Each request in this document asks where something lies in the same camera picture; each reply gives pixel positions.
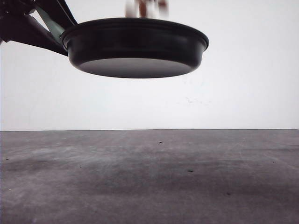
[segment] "frying pan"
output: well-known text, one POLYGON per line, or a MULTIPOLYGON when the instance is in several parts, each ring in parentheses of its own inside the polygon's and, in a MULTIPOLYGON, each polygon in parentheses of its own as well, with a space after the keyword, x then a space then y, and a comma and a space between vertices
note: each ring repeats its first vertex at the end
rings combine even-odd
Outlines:
MULTIPOLYGON (((26 34, 28 29, 32 32, 34 28, 35 35, 22 37, 21 40, 11 38, 12 34, 7 32, 6 27, 8 35, 5 36, 5 22, 0 19, 0 38, 64 54, 77 69, 95 75, 121 78, 183 75, 199 67, 202 54, 209 45, 209 39, 202 32, 175 22, 111 18, 77 24, 64 0, 36 0, 34 4, 25 6, 26 11, 30 11, 30 7, 38 11, 50 35, 37 28, 36 21, 23 13, 18 18, 24 17, 27 22, 20 19, 18 29, 23 29, 22 32, 26 34)), ((11 14, 9 16, 16 20, 15 15, 11 14)))

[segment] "pan rim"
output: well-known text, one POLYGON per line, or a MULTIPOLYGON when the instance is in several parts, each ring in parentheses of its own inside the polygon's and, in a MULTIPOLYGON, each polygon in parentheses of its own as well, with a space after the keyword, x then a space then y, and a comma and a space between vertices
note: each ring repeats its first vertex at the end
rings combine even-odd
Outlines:
POLYGON ((120 18, 106 18, 106 19, 98 19, 98 20, 92 20, 92 21, 86 21, 80 24, 77 24, 67 30, 65 30, 62 35, 62 43, 65 48, 67 46, 64 43, 65 38, 68 35, 71 35, 72 33, 78 31, 81 32, 83 29, 92 27, 92 26, 102 26, 103 28, 114 28, 114 27, 119 27, 120 25, 129 25, 130 27, 140 27, 140 28, 159 28, 159 29, 165 29, 165 28, 172 28, 172 29, 180 29, 184 30, 188 33, 192 33, 193 35, 198 36, 202 40, 205 41, 206 43, 206 48, 209 46, 209 39, 208 37, 200 32, 199 30, 189 27, 184 24, 176 23, 176 22, 171 22, 171 21, 165 21, 165 20, 157 20, 157 19, 148 19, 148 18, 125 18, 125 17, 120 17, 120 18))

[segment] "white backdrop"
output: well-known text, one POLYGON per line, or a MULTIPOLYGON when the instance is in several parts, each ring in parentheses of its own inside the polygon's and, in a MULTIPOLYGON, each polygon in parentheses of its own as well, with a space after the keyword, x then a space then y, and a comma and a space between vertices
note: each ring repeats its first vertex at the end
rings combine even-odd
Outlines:
MULTIPOLYGON (((125 0, 67 3, 78 22, 124 15, 125 0)), ((298 0, 170 0, 168 20, 210 39, 190 74, 101 77, 48 50, 2 44, 1 129, 299 128, 298 0)))

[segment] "blurry object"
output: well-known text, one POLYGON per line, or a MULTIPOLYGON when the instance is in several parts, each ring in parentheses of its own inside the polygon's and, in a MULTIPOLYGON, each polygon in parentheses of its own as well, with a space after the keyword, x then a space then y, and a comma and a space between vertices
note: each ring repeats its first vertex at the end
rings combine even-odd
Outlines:
POLYGON ((134 2, 129 1, 129 0, 126 2, 125 16, 127 18, 137 17, 137 7, 136 7, 136 4, 134 2))
POLYGON ((127 0, 125 16, 126 17, 146 17, 156 18, 158 10, 159 16, 168 15, 168 1, 167 0, 127 0))

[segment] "concrete surface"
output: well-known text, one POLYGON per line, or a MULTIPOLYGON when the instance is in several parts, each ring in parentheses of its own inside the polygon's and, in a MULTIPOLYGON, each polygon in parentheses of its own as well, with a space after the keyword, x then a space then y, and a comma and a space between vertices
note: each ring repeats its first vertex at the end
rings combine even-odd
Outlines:
POLYGON ((1 133, 2 224, 297 224, 298 130, 1 133))

